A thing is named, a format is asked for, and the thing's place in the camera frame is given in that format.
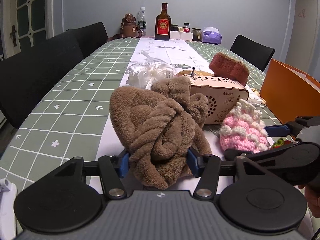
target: human hand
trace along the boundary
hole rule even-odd
[[[315,192],[308,185],[300,185],[299,189],[304,189],[304,196],[308,202],[308,207],[312,215],[320,218],[320,192]]]

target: red bottle label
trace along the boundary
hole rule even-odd
[[[169,20],[159,19],[157,24],[157,34],[168,35],[169,34]]]

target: brown glass bottle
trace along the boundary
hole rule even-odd
[[[167,3],[162,3],[162,11],[156,18],[155,40],[168,41],[170,39],[171,18],[167,14]]]

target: brown plush cloth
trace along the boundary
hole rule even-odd
[[[202,132],[208,100],[190,96],[186,77],[155,82],[151,90],[119,87],[111,95],[110,118],[131,154],[130,168],[145,186],[166,189],[191,175],[186,155],[193,146],[201,155],[211,149]]]
[[[241,60],[235,60],[223,52],[213,56],[209,68],[216,77],[230,78],[240,82],[244,87],[248,82],[249,70]]]

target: pink yarn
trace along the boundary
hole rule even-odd
[[[258,153],[269,149],[261,112],[249,102],[240,99],[223,120],[220,145],[223,150],[237,149]]]

